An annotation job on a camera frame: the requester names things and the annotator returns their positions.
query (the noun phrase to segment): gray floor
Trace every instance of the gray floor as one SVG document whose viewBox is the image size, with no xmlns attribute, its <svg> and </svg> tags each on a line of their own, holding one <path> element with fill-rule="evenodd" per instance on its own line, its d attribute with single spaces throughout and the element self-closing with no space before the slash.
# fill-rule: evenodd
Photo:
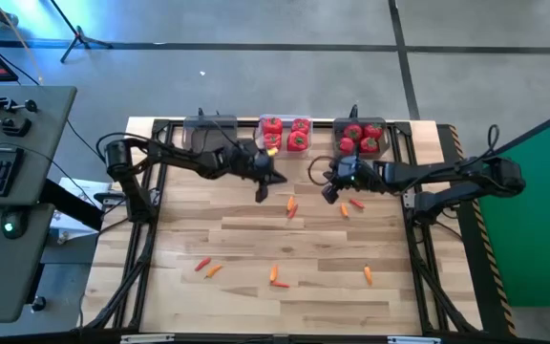
<svg viewBox="0 0 550 344">
<path fill-rule="evenodd" d="M 395 43 L 387 0 L 59 0 L 86 34 L 114 42 Z M 1 0 L 33 40 L 70 39 L 47 0 Z M 406 43 L 550 47 L 550 0 L 398 0 Z M 10 32 L 0 39 L 15 40 Z M 32 75 L 22 49 L 0 52 Z M 263 113 L 409 118 L 397 53 L 33 49 L 47 84 L 74 85 L 70 121 L 88 141 L 124 129 L 129 116 Z M 467 154 L 486 148 L 497 123 L 504 143 L 550 118 L 550 54 L 409 54 L 423 119 L 458 127 Z M 23 84 L 30 82 L 21 77 Z M 73 177 L 107 181 L 103 165 L 66 130 L 55 159 Z M 58 180 L 59 171 L 51 178 Z M 40 292 L 47 312 L 24 312 L 0 334 L 70 329 L 94 240 L 50 243 Z M 520 336 L 550 339 L 550 309 L 514 309 Z"/>
</svg>

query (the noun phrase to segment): clear plastic tray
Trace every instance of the clear plastic tray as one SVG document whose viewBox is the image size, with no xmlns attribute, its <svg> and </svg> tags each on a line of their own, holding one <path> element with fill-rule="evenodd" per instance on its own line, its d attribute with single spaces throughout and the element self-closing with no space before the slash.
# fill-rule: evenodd
<svg viewBox="0 0 550 344">
<path fill-rule="evenodd" d="M 379 150 L 375 153 L 360 153 L 360 158 L 363 159 L 379 159 L 385 152 L 390 149 L 391 146 L 391 139 L 390 134 L 387 129 L 387 125 L 384 119 L 382 118 L 359 118 L 358 117 L 358 107 L 357 105 L 353 105 L 351 108 L 351 113 L 349 113 L 348 118 L 337 118 L 332 123 L 332 149 L 334 150 L 336 155 L 341 155 L 341 150 L 339 149 L 339 143 L 341 139 L 344 137 L 344 130 L 347 128 L 350 124 L 358 124 L 362 127 L 364 131 L 364 127 L 368 124 L 379 124 L 381 128 L 383 129 L 383 135 L 377 143 L 379 144 Z M 355 149 L 359 151 L 360 143 L 355 143 Z"/>
<path fill-rule="evenodd" d="M 183 149 L 194 152 L 209 152 L 232 143 L 237 139 L 237 117 L 232 115 L 205 116 L 199 111 L 198 116 L 190 116 L 183 121 L 181 145 Z"/>
<path fill-rule="evenodd" d="M 311 120 L 311 116 L 303 116 L 303 115 L 261 115 L 260 121 L 258 124 L 258 129 L 256 129 L 256 139 L 257 144 L 259 147 L 264 147 L 264 130 L 263 130 L 263 123 L 265 120 L 269 118 L 279 118 L 282 120 L 282 124 L 284 125 L 284 131 L 282 133 L 282 148 L 279 150 L 279 153 L 277 153 L 277 156 L 290 156 L 290 157 L 304 157 L 308 154 L 309 150 L 311 149 L 311 142 L 312 142 L 312 136 L 313 136 L 313 120 Z M 308 145 L 307 149 L 296 152 L 296 151 L 289 151 L 287 149 L 287 138 L 292 132 L 292 124 L 294 122 L 294 119 L 301 118 L 301 119 L 307 119 L 309 121 L 309 132 L 307 134 L 308 139 Z"/>
</svg>

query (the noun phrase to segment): butcher block tabletop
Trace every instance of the butcher block tabletop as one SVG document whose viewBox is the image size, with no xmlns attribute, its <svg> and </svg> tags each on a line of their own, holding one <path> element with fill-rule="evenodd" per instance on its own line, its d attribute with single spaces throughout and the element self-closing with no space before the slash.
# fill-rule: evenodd
<svg viewBox="0 0 550 344">
<path fill-rule="evenodd" d="M 127 132 L 150 137 L 154 119 L 165 118 L 129 118 Z M 417 162 L 443 161 L 435 123 L 419 120 L 411 126 Z M 239 137 L 251 135 L 251 128 L 239 128 Z M 173 142 L 181 146 L 180 127 Z M 327 204 L 322 187 L 310 182 L 307 167 L 317 156 L 332 155 L 331 147 L 330 130 L 315 128 L 306 157 L 277 157 L 275 168 L 287 183 L 271 185 L 261 204 L 254 201 L 257 185 L 251 181 L 229 175 L 208 181 L 193 171 L 168 167 L 140 331 L 421 334 L 400 199 L 347 190 L 335 204 Z M 402 140 L 401 150 L 406 159 Z M 140 152 L 135 154 L 134 159 L 141 159 Z M 391 149 L 381 160 L 393 160 Z M 315 175 L 323 170 L 316 165 Z M 157 172 L 156 166 L 151 186 L 156 185 Z M 430 191 L 446 187 L 424 185 Z M 286 204 L 292 195 L 299 206 L 288 219 Z M 349 204 L 350 198 L 365 208 Z M 341 203 L 348 207 L 347 219 L 341 216 Z M 120 206 L 103 226 L 125 217 Z M 456 220 L 438 220 L 459 231 Z M 95 318 L 120 283 L 131 227 L 125 223 L 98 239 L 83 298 L 85 323 Z M 463 244 L 439 226 L 432 226 L 432 235 L 444 291 L 481 329 Z M 421 238 L 419 229 L 416 236 Z M 211 257 L 211 263 L 196 272 L 205 257 Z M 204 278 L 217 264 L 222 269 Z M 289 289 L 269 285 L 273 265 Z M 365 265 L 372 271 L 371 286 Z M 430 318 L 437 326 L 434 298 L 425 289 Z M 135 294 L 134 287 L 125 325 Z"/>
</svg>

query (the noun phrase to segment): gray desk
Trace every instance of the gray desk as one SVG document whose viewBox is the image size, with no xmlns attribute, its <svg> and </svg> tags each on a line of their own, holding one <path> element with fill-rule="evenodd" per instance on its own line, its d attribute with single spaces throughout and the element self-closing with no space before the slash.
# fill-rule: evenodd
<svg viewBox="0 0 550 344">
<path fill-rule="evenodd" d="M 22 311 L 53 214 L 52 204 L 34 205 L 25 235 L 9 240 L 0 230 L 0 322 L 14 321 Z"/>
<path fill-rule="evenodd" d="M 1 132 L 0 126 L 0 142 L 20 144 L 52 159 L 72 109 L 75 93 L 76 88 L 70 86 L 0 86 L 0 97 L 10 97 L 19 104 L 33 99 L 38 109 L 37 114 L 26 110 L 17 111 L 16 115 L 0 112 L 0 119 L 26 117 L 32 122 L 32 127 L 24 138 L 7 136 Z M 25 152 L 22 167 L 12 184 L 10 194 L 8 197 L 0 197 L 0 205 L 36 204 L 50 164 L 37 154 Z"/>
</svg>

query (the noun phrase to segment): green backdrop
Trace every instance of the green backdrop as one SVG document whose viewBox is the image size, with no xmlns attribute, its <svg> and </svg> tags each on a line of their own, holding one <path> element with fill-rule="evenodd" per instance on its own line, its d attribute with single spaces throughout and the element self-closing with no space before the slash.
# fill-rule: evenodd
<svg viewBox="0 0 550 344">
<path fill-rule="evenodd" d="M 520 164 L 527 186 L 481 210 L 511 306 L 550 306 L 550 127 L 500 154 Z"/>
</svg>

